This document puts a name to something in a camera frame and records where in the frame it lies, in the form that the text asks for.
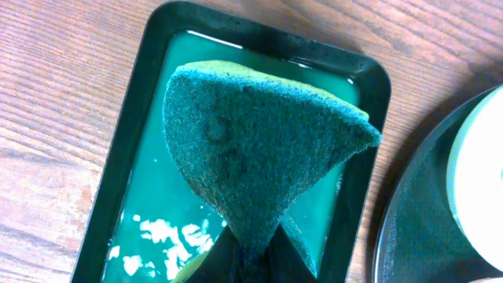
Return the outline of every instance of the plate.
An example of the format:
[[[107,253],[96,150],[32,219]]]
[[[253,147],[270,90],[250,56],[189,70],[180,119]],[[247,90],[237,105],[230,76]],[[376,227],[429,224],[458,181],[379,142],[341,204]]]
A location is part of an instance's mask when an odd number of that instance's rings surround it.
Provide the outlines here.
[[[456,224],[472,247],[501,271],[503,131],[496,121],[503,121],[502,110],[502,87],[477,104],[454,139],[446,178],[447,199]]]
[[[460,231],[446,190],[447,163],[457,132],[491,91],[450,113],[413,154],[381,223],[374,282],[470,282],[503,275],[479,256]]]

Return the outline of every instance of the table surface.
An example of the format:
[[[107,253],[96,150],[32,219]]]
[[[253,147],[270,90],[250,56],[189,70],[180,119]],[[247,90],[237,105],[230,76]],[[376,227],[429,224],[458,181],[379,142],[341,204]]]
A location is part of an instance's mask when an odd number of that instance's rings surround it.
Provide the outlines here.
[[[149,14],[162,0],[1,0],[0,281],[68,281]],[[500,0],[199,0],[367,54],[391,104],[348,281],[369,278],[386,200],[422,138],[503,83]]]

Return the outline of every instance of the sponge edge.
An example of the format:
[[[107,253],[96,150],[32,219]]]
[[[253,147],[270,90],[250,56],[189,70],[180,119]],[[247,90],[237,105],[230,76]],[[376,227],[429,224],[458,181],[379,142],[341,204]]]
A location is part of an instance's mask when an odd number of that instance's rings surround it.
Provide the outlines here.
[[[182,176],[251,257],[265,250],[301,193],[380,143],[367,119],[323,90],[222,61],[177,68],[163,107]]]

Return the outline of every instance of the green sponge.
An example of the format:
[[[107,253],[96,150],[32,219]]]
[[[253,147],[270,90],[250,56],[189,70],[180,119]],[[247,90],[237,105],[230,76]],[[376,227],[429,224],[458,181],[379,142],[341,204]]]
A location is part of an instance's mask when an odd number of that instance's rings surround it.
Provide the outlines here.
[[[380,143],[367,119],[324,90],[225,61],[178,67],[163,106],[174,162],[249,259],[300,194]]]

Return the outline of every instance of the green liquid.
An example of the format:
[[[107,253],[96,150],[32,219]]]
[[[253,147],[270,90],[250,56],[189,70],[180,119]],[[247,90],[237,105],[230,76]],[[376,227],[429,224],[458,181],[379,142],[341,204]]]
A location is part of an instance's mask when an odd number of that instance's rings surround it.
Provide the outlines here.
[[[199,35],[175,36],[167,49],[122,212],[110,240],[103,273],[105,282],[169,282],[188,261],[213,245],[226,224],[192,193],[178,173],[166,147],[161,122],[163,96],[174,70],[189,62],[215,59],[309,83],[353,105],[359,103],[358,90],[348,78],[265,57]],[[343,165],[334,168],[288,210],[318,268],[342,171]]]

